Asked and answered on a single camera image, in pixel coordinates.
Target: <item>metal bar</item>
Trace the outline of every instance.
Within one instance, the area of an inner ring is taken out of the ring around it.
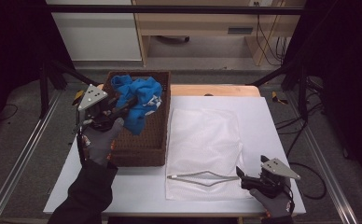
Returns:
[[[48,63],[47,74],[50,82],[53,84],[53,87],[56,90],[65,90],[67,87],[67,82],[63,77],[63,72],[55,69],[52,63]]]
[[[77,78],[78,80],[84,82],[87,85],[93,85],[98,86],[100,83],[91,80],[88,77],[83,76],[82,74],[78,73],[76,70],[67,67],[66,65],[58,62],[58,61],[52,61],[51,63],[55,68],[59,69],[61,72],[67,73],[68,75]]]
[[[4,183],[3,187],[0,189],[0,216],[3,212],[5,206],[7,205],[7,201],[9,200],[13,190],[16,188],[16,185],[21,178],[21,175],[24,171],[24,168],[27,165],[27,162],[30,160],[30,157],[33,155],[35,151],[35,147],[42,135],[45,131],[47,124],[53,114],[53,111],[56,105],[59,102],[60,96],[62,95],[61,91],[57,91],[52,99],[50,100],[50,108],[48,110],[47,115],[40,119],[35,126],[32,134],[30,135],[29,140],[27,141],[26,145],[23,148],[18,160],[16,161],[15,165],[13,166],[12,170],[10,171],[6,182]]]
[[[270,72],[267,76],[262,77],[252,83],[245,84],[247,86],[256,86],[260,87],[261,85],[265,84],[266,82],[274,79],[275,77],[278,77],[283,74],[287,74],[290,69],[294,68],[294,60],[290,63],[284,64],[281,67],[277,68],[276,70]]]
[[[181,14],[252,14],[312,15],[316,9],[304,7],[213,7],[213,6],[125,6],[125,5],[46,5],[26,9],[66,13],[181,13]]]
[[[298,115],[297,100],[295,99],[294,94],[291,94],[289,91],[286,91],[285,94],[295,114]],[[347,198],[344,195],[343,190],[341,189],[341,185],[336,179],[336,176],[332,173],[332,170],[330,169],[320,146],[318,146],[317,142],[315,141],[314,135],[312,130],[309,128],[309,125],[305,127],[304,135],[306,142],[309,145],[309,149],[312,152],[315,164],[317,165],[320,173],[323,175],[323,179],[326,181],[328,192],[335,204],[336,209],[338,210],[341,221],[346,224],[358,223],[354,211],[347,201]]]
[[[306,122],[308,122],[309,113],[307,112],[306,103],[306,91],[307,91],[307,76],[306,68],[302,66],[300,68],[299,76],[299,95],[298,95],[298,110]]]
[[[41,114],[39,118],[44,118],[45,114],[49,108],[49,94],[48,94],[48,77],[47,77],[47,67],[43,63],[42,67],[39,69],[39,89],[41,91]]]

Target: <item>tabletop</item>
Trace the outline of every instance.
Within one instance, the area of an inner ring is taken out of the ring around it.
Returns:
[[[232,109],[238,115],[240,136],[245,146],[243,159],[246,173],[258,177],[260,155],[278,158],[287,164],[272,116],[259,91],[251,86],[172,85],[170,109]],[[46,213],[52,213],[67,196],[67,189],[80,169],[77,144],[74,141],[59,179],[54,187]],[[298,187],[291,180],[294,214],[305,213]],[[113,186],[114,200],[104,211],[108,216],[123,217],[259,217],[263,206],[254,198],[229,201],[172,201],[165,199],[165,166],[119,167]]]

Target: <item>white cabinet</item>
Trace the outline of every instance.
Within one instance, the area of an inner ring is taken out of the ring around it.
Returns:
[[[48,4],[130,5],[130,0],[47,0]],[[52,13],[74,62],[141,61],[134,16]]]

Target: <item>gray floor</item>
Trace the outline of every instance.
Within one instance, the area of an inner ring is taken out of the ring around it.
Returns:
[[[223,37],[192,37],[189,43],[153,38],[147,67],[125,64],[120,63],[120,69],[171,70],[172,83],[219,84],[250,83],[270,73],[276,67],[267,64],[255,67],[252,65],[251,56],[247,53],[242,38]],[[104,68],[81,68],[80,71],[98,81],[104,81],[108,72]],[[49,217],[43,214],[42,210],[49,197],[50,189],[56,183],[62,169],[70,143],[74,139],[72,129],[75,125],[75,108],[71,106],[71,103],[76,91],[86,88],[70,77],[67,80],[69,81],[67,90],[62,91],[60,102],[50,123],[40,136],[35,152],[4,208],[1,216],[3,223],[9,223],[7,218],[28,218],[34,223],[39,223],[39,219]],[[294,94],[293,91],[287,94],[281,92],[279,88],[281,80],[282,77],[278,77],[260,88],[261,95],[267,99],[274,123],[297,116],[291,105],[272,101],[273,91],[277,92],[280,99],[287,99],[287,96]],[[40,112],[38,82],[35,81],[14,90],[8,98],[8,103],[16,105],[18,111],[13,117],[0,121],[0,188],[38,122]],[[309,107],[318,103],[319,98],[314,95],[310,98]],[[13,106],[6,106],[0,118],[11,115],[13,109]],[[343,157],[341,145],[327,117],[320,112],[317,111],[310,116],[308,127],[325,154],[356,218],[359,223],[362,223],[362,170],[358,162],[346,160]],[[279,133],[292,133],[299,128],[300,125],[296,123]],[[280,134],[279,136],[287,151],[295,134]],[[318,167],[309,147],[306,136],[302,134],[289,160],[309,165],[317,170]],[[303,193],[317,196],[322,192],[322,185],[315,175],[297,166],[292,168],[302,176],[298,184]],[[322,200],[304,197],[303,201],[307,213],[295,217],[297,223],[342,223],[331,195],[327,194]],[[27,223],[27,220],[23,219],[21,223]],[[259,220],[246,220],[245,223],[259,223]]]

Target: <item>white table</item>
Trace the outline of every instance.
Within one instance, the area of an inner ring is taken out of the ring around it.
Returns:
[[[262,97],[172,96],[173,108],[213,108],[233,110],[238,115],[243,157],[247,175],[258,177],[260,156],[278,158],[288,165],[272,116]],[[67,197],[68,187],[80,170],[77,143],[73,143],[45,213],[52,213]],[[291,181],[294,215],[305,213],[297,185]],[[114,200],[104,211],[109,216],[125,217],[258,217],[264,208],[255,199],[213,202],[182,202],[165,199],[165,166],[120,167],[113,186]]]

